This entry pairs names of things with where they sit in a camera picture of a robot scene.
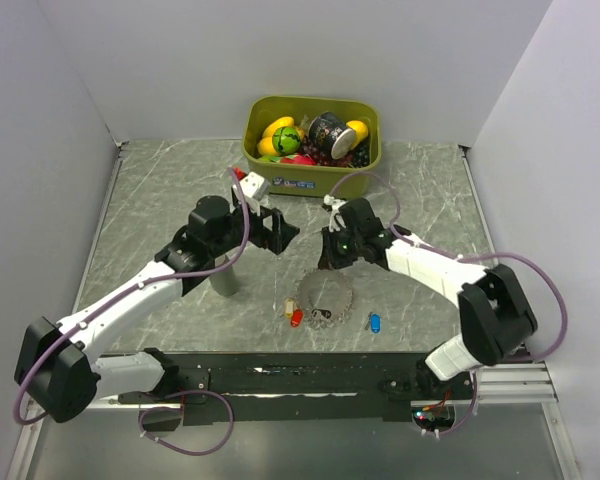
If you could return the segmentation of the large keyring with small rings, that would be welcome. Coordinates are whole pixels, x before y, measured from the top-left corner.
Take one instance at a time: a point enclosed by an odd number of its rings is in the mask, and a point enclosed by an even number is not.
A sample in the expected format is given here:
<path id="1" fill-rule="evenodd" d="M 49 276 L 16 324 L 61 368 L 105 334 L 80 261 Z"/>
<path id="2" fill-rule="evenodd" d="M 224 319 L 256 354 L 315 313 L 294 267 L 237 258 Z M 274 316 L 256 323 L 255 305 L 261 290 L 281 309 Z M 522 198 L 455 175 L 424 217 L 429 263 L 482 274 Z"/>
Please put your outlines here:
<path id="1" fill-rule="evenodd" d="M 296 285 L 296 302 L 304 312 L 304 322 L 314 330 L 343 325 L 349 318 L 353 305 L 354 290 L 341 272 L 313 270 L 307 272 Z M 331 319 L 316 321 L 311 318 L 313 309 L 326 309 Z"/>

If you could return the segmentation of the black tag key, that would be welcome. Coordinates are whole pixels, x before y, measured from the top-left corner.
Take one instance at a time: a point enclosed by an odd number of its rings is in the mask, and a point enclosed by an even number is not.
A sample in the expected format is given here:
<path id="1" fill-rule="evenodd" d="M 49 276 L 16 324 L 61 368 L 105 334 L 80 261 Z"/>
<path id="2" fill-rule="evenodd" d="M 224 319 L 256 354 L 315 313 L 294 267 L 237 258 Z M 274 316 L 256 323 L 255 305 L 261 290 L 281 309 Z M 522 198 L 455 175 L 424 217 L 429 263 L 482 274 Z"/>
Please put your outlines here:
<path id="1" fill-rule="evenodd" d="M 311 312 L 311 318 L 316 321 L 330 320 L 331 316 L 331 311 L 326 309 L 313 309 Z"/>

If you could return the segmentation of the red tag key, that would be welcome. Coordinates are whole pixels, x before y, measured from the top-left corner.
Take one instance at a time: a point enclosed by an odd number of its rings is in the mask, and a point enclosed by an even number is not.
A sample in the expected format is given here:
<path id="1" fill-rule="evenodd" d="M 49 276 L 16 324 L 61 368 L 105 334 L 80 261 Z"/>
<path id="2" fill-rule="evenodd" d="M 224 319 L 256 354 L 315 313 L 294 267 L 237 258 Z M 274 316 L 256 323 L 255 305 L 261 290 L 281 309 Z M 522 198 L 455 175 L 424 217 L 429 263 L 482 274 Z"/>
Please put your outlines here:
<path id="1" fill-rule="evenodd" d="M 300 326 L 304 319 L 304 312 L 301 309 L 296 309 L 293 311 L 290 317 L 290 326 L 292 328 L 297 328 Z"/>

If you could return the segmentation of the blue tag key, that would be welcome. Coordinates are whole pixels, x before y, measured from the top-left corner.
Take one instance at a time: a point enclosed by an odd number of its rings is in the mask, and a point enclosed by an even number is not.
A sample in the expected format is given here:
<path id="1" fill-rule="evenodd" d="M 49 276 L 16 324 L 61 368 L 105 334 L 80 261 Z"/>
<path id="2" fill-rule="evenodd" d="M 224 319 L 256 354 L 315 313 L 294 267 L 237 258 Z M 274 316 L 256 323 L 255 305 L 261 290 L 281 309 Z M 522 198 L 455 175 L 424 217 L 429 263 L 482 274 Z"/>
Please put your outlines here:
<path id="1" fill-rule="evenodd" d="M 374 333 L 374 334 L 378 334 L 381 330 L 381 317 L 379 314 L 371 312 L 368 315 L 368 320 L 367 323 L 365 325 L 365 329 Z"/>

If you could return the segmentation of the olive green plastic bin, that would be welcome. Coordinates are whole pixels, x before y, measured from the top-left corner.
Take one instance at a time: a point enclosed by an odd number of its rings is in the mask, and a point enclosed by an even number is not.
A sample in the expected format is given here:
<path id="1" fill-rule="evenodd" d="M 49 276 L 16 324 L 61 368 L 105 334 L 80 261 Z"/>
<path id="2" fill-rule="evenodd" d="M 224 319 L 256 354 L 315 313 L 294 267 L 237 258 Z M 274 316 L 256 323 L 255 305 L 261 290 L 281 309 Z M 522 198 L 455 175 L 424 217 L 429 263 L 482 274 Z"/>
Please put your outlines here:
<path id="1" fill-rule="evenodd" d="M 326 111 L 341 120 L 359 120 L 369 127 L 365 140 L 369 164 L 352 168 L 335 166 L 296 165 L 263 160 L 257 151 L 266 127 L 281 117 L 291 116 L 296 122 L 311 120 Z M 271 183 L 271 192 L 281 195 L 322 197 L 329 193 L 344 176 L 354 176 L 337 188 L 342 198 L 363 195 L 370 182 L 364 171 L 373 171 L 380 165 L 382 154 L 381 128 L 377 111 L 360 101 L 306 96 L 273 95 L 258 99 L 249 112 L 242 138 L 242 151 L 249 169 Z"/>

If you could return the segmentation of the yellow tag key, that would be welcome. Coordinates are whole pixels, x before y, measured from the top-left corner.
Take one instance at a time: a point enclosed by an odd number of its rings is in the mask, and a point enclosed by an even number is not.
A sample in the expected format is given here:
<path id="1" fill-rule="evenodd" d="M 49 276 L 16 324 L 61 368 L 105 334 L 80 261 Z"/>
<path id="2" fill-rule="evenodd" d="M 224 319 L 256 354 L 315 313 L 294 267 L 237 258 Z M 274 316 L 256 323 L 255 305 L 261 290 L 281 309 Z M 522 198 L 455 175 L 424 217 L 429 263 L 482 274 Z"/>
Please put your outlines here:
<path id="1" fill-rule="evenodd" d="M 294 298 L 286 298 L 283 302 L 283 316 L 291 319 L 294 312 L 298 309 Z"/>

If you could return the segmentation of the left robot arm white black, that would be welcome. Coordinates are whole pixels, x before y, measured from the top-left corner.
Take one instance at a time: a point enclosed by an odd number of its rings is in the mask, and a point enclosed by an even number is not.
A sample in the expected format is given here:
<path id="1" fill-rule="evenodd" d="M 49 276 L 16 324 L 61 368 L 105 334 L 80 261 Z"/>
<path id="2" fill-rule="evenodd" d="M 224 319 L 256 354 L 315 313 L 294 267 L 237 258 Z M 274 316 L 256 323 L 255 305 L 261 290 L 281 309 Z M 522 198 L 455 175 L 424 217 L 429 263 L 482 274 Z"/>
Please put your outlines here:
<path id="1" fill-rule="evenodd" d="M 246 201 L 201 198 L 187 223 L 135 277 L 95 304 L 54 324 L 46 318 L 25 331 L 14 379 L 58 423 L 75 418 L 94 400 L 142 392 L 157 402 L 171 399 L 179 368 L 155 348 L 108 357 L 127 328 L 220 272 L 215 262 L 252 244 L 282 253 L 299 234 L 276 208 L 251 210 Z"/>

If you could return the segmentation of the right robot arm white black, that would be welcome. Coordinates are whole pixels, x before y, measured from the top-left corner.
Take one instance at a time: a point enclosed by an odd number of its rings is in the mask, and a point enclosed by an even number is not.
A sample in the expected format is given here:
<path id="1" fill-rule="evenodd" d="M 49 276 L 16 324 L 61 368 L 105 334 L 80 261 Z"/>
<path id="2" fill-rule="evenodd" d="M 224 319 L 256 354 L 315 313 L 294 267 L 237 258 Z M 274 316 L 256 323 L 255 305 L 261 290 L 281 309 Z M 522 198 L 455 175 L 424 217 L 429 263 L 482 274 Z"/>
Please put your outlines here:
<path id="1" fill-rule="evenodd" d="M 537 331 L 530 303 L 514 271 L 463 263 L 433 250 L 410 230 L 384 227 L 368 200 L 327 195 L 318 266 L 339 270 L 363 259 L 409 277 L 457 308 L 460 332 L 416 363 L 418 390 L 439 398 L 460 374 L 502 363 Z"/>

